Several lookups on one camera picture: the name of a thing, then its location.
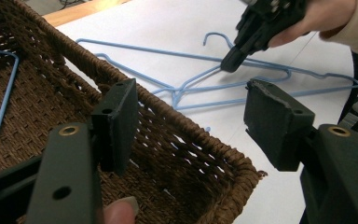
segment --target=hanger hook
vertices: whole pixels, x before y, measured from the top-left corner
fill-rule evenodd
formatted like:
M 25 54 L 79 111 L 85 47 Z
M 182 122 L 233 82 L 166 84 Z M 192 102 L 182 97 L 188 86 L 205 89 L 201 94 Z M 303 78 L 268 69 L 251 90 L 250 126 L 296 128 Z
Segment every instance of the hanger hook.
M 229 47 L 230 49 L 231 49 L 232 47 L 234 47 L 234 44 L 231 43 L 231 41 L 229 40 L 228 36 L 226 36 L 226 35 L 224 35 L 224 34 L 221 34 L 221 33 L 217 33 L 217 32 L 210 32 L 210 33 L 206 34 L 205 37 L 204 37 L 204 41 L 203 41 L 203 43 L 202 43 L 203 46 L 206 45 L 206 41 L 208 40 L 208 37 L 209 37 L 210 35 L 220 35 L 220 36 L 222 36 L 223 38 L 225 38 L 225 40 L 226 40 L 226 42 L 227 42 L 227 45 L 228 45 L 228 47 Z

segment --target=tangled hangers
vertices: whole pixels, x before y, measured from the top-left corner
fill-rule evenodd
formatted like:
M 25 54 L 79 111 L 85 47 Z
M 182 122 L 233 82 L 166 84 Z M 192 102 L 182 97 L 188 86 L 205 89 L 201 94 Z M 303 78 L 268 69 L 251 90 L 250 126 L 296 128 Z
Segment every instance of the tangled hangers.
M 229 48 L 233 47 L 233 44 L 229 41 L 229 39 L 226 35 L 223 35 L 223 34 L 220 34 L 217 32 L 210 32 L 204 37 L 204 41 L 203 41 L 204 46 L 206 45 L 207 39 L 210 35 L 222 36 L 227 41 L 228 47 Z M 183 52 L 175 52 L 175 51 L 169 51 L 169 50 L 164 50 L 164 49 L 150 49 L 150 48 L 145 48 L 145 47 L 138 47 L 138 46 L 133 46 L 133 45 L 125 45 L 125 44 L 112 43 L 112 42 L 104 42 L 104 41 L 85 39 L 85 38 L 79 38 L 76 42 L 77 43 L 86 42 L 86 43 L 110 46 L 110 47 L 115 47 L 115 48 L 140 50 L 140 51 L 145 51 L 145 52 L 165 54 L 165 55 L 171 55 L 171 56 L 177 56 L 177 57 L 185 57 L 185 58 L 204 60 L 204 61 L 212 61 L 212 62 L 218 62 L 218 63 L 220 63 L 222 61 L 222 59 L 215 58 L 215 57 L 196 55 L 196 54 L 188 54 L 188 53 L 183 53 Z M 174 87 L 170 84 L 167 84 L 167 83 L 159 81 L 155 78 L 152 78 L 151 76 L 148 76 L 146 74 L 135 71 L 124 64 L 118 63 L 118 62 L 112 60 L 105 53 L 95 53 L 95 55 L 97 57 L 105 58 L 113 66 L 115 66 L 123 71 L 126 71 L 136 77 L 142 78 L 146 81 L 149 81 L 151 83 L 159 85 L 161 87 L 161 89 L 153 91 L 152 93 L 154 93 L 154 94 L 158 94 L 163 91 L 170 92 L 172 95 L 172 107 L 176 110 L 205 107 L 205 106 L 212 106 L 212 105 L 238 104 L 238 103 L 246 102 L 246 98 L 241 98 L 241 99 L 211 102 L 211 103 L 206 103 L 206 104 L 179 106 L 180 100 L 182 99 L 183 95 L 187 92 L 217 91 L 217 90 L 222 90 L 222 89 L 226 89 L 226 88 L 233 88 L 233 87 L 246 85 L 246 83 L 248 82 L 247 80 L 241 81 L 241 82 L 236 82 L 236 83 L 224 84 L 224 85 L 216 85 L 216 86 L 208 86 L 208 87 L 192 87 L 193 84 L 197 83 L 197 81 L 201 80 L 202 78 L 206 78 L 206 77 L 209 77 L 209 76 L 219 73 L 221 71 L 220 64 L 185 80 L 185 82 L 180 87 Z M 286 66 L 286 65 L 277 64 L 277 63 L 268 63 L 268 62 L 263 62 L 263 61 L 259 61 L 259 60 L 255 60 L 255 59 L 246 59 L 242 63 L 242 65 L 250 66 L 250 67 L 257 67 L 257 68 L 264 68 L 264 69 L 279 70 L 279 71 L 283 71 L 286 74 L 285 77 L 280 77 L 280 78 L 255 77 L 255 78 L 265 80 L 268 82 L 276 83 L 276 82 L 285 81 L 285 80 L 289 79 L 292 76 L 292 74 L 295 72 L 295 73 L 300 73 L 300 74 L 316 77 L 319 79 L 324 79 L 327 77 L 345 78 L 345 79 L 348 79 L 348 80 L 356 83 L 356 85 L 350 85 L 350 86 L 344 86 L 344 87 L 335 87 L 335 88 L 312 90 L 312 91 L 296 91 L 296 92 L 290 93 L 292 96 L 303 96 L 303 95 L 310 95 L 310 94 L 317 94 L 317 93 L 326 93 L 326 92 L 331 92 L 331 91 L 342 91 L 342 90 L 351 89 L 351 88 L 358 88 L 358 81 L 356 79 L 354 79 L 352 77 L 343 76 L 340 74 L 326 73 L 326 74 L 322 75 L 322 74 L 318 74 L 318 73 L 315 73 L 315 72 L 312 72 L 309 70 L 305 70 L 305 69 L 295 68 L 292 66 Z
M 17 68 L 19 67 L 20 58 L 17 55 L 15 55 L 13 53 L 10 53 L 10 52 L 7 52 L 7 51 L 0 50 L 0 54 L 12 56 L 15 59 L 13 69 L 12 69 L 11 74 L 10 74 L 10 79 L 9 79 L 9 81 L 7 83 L 7 89 L 6 89 L 6 92 L 5 92 L 5 95 L 4 95 L 4 99 L 2 101 L 1 108 L 0 108 L 0 129 L 1 129 L 2 120 L 3 120 L 4 116 L 5 116 L 7 103 L 8 103 L 8 100 L 10 98 L 11 89 L 13 87 L 14 79 L 15 79 L 16 74 L 17 74 Z

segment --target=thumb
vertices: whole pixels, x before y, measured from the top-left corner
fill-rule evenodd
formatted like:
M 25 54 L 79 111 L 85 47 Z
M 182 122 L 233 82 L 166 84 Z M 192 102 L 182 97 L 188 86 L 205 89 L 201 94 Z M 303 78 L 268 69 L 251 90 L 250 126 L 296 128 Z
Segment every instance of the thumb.
M 103 212 L 106 224 L 135 224 L 139 205 L 134 197 L 123 198 L 109 204 Z

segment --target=woven basket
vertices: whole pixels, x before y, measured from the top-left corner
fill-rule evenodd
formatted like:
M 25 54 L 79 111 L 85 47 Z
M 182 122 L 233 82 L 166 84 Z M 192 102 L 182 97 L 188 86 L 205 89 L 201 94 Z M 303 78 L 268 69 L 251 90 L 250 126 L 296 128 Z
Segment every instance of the woven basket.
M 21 1 L 0 1 L 0 50 L 21 58 L 0 132 L 0 171 L 40 154 L 53 127 L 86 121 L 102 95 L 127 79 Z M 0 56 L 0 105 L 13 61 Z M 232 223 L 260 177 L 251 161 L 143 87 L 137 91 L 141 125 L 131 154 L 137 165 L 122 177 L 101 173 L 103 202 L 135 196 L 137 223 Z

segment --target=white table surface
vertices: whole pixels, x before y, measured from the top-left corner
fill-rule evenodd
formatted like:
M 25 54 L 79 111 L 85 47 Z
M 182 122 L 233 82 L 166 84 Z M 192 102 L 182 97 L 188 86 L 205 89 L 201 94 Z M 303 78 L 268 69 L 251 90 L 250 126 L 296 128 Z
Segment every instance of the white table surface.
M 223 58 L 228 52 L 225 40 L 220 36 L 211 36 L 207 45 L 202 46 L 203 38 L 209 32 L 219 32 L 233 40 L 237 34 L 235 26 L 245 8 L 246 5 L 240 0 L 132 0 L 69 22 L 58 29 L 74 40 L 89 38 Z M 91 44 L 82 46 L 93 53 L 106 53 L 117 62 L 173 86 L 180 86 L 186 79 L 219 64 L 130 49 Z M 283 47 L 257 52 L 249 58 L 291 65 L 322 74 L 339 73 L 352 76 L 350 50 L 338 44 L 325 43 L 315 33 Z M 282 76 L 280 72 L 241 67 L 234 74 L 217 73 L 202 80 L 199 86 L 245 81 L 259 75 Z M 137 82 L 150 91 L 158 88 L 141 79 L 137 79 Z M 319 80 L 299 74 L 279 84 L 288 92 L 349 85 L 351 82 L 345 79 Z M 297 100 L 315 112 L 314 126 L 318 127 L 322 123 L 337 123 L 349 92 L 347 90 L 302 96 L 297 97 Z M 246 97 L 246 93 L 244 87 L 191 93 L 185 95 L 180 105 L 238 99 Z M 167 93 L 160 93 L 158 96 L 171 103 Z M 243 111 L 244 104 L 181 110 L 201 127 L 210 127 L 211 135 L 250 157 L 257 170 L 268 173 L 268 177 L 257 185 L 235 223 L 298 223 L 305 207 L 299 181 L 301 167 L 296 173 L 276 171 L 262 150 L 246 134 L 242 121 Z

